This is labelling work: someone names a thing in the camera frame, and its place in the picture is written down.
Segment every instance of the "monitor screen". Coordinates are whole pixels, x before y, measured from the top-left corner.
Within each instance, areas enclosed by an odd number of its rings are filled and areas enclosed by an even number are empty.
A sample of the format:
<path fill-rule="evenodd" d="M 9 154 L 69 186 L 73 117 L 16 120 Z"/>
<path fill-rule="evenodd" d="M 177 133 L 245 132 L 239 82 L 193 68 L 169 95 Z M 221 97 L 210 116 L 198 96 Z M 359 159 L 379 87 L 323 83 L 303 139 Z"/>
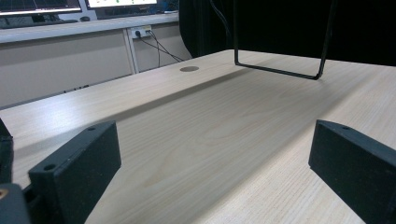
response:
<path fill-rule="evenodd" d="M 85 0 L 88 8 L 129 7 L 157 4 L 157 0 Z"/>
<path fill-rule="evenodd" d="M 78 0 L 0 0 L 0 17 L 80 12 Z"/>

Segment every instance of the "computer monitor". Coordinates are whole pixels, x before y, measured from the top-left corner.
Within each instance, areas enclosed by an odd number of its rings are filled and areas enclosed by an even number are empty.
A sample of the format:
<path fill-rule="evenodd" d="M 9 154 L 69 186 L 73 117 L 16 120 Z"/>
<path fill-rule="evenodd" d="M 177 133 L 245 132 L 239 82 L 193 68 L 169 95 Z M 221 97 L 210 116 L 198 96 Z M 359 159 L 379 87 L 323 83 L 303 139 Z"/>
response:
<path fill-rule="evenodd" d="M 85 0 L 87 9 L 96 12 L 98 20 L 144 16 L 154 14 L 150 7 L 157 5 L 157 0 Z"/>
<path fill-rule="evenodd" d="M 81 11 L 78 0 L 7 0 L 0 1 L 0 19 L 4 21 L 1 28 L 18 28 L 62 21 L 58 14 Z"/>

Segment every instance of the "desk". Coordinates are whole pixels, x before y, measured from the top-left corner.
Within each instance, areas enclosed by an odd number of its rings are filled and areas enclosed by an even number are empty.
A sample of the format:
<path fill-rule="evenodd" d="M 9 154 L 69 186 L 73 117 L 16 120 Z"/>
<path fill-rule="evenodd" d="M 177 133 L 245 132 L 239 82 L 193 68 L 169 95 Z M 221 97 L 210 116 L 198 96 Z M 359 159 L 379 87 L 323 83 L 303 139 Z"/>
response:
<path fill-rule="evenodd" d="M 241 52 L 315 74 L 318 61 Z M 199 66 L 184 73 L 185 66 Z M 82 129 L 117 121 L 122 167 L 87 223 L 361 223 L 308 166 L 317 119 L 396 147 L 396 69 L 327 61 L 321 80 L 233 52 L 0 111 L 14 182 Z"/>

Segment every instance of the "black metal frame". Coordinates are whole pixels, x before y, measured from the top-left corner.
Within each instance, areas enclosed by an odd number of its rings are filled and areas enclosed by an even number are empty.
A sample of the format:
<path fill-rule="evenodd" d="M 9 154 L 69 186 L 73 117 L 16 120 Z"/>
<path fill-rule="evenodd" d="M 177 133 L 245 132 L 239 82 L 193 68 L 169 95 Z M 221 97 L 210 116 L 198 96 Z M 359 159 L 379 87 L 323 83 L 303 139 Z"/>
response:
<path fill-rule="evenodd" d="M 274 69 L 274 68 L 268 68 L 268 67 L 262 67 L 262 66 L 257 66 L 257 65 L 240 63 L 239 58 L 238 58 L 239 48 L 238 48 L 238 36 L 237 36 L 237 34 L 238 34 L 237 2 L 238 2 L 237 0 L 233 1 L 233 49 L 234 49 L 234 61 L 235 61 L 236 65 L 253 68 L 253 69 L 259 69 L 259 70 L 268 71 L 268 72 L 273 72 L 273 73 L 279 73 L 282 75 L 287 75 L 287 76 L 292 76 L 292 77 L 302 77 L 302 78 L 307 78 L 307 79 L 312 79 L 312 80 L 318 80 L 321 78 L 321 76 L 323 75 L 323 69 L 324 69 L 324 64 L 326 62 L 326 56 L 327 56 L 327 51 L 329 48 L 330 40 L 332 38 L 332 25 L 333 25 L 334 18 L 335 18 L 335 12 L 336 12 L 336 8 L 337 8 L 338 0 L 332 0 L 332 4 L 330 7 L 329 19 L 327 22 L 326 36 L 325 36 L 325 40 L 323 43 L 323 51 L 322 51 L 321 58 L 320 58 L 320 66 L 319 66 L 318 73 L 315 76 L 309 76 L 309 75 L 294 73 L 294 72 L 290 72 L 290 71 L 284 71 L 284 70 L 279 70 L 279 69 Z"/>

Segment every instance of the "white shelf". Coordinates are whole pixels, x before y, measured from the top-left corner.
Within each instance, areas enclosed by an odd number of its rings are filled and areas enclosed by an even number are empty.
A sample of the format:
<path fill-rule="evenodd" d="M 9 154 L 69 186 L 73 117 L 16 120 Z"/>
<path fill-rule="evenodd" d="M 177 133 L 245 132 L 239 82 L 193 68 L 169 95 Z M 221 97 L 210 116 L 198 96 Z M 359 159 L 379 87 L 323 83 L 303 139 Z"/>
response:
<path fill-rule="evenodd" d="M 86 34 L 173 21 L 178 21 L 177 13 L 1 30 L 0 44 L 64 35 Z"/>

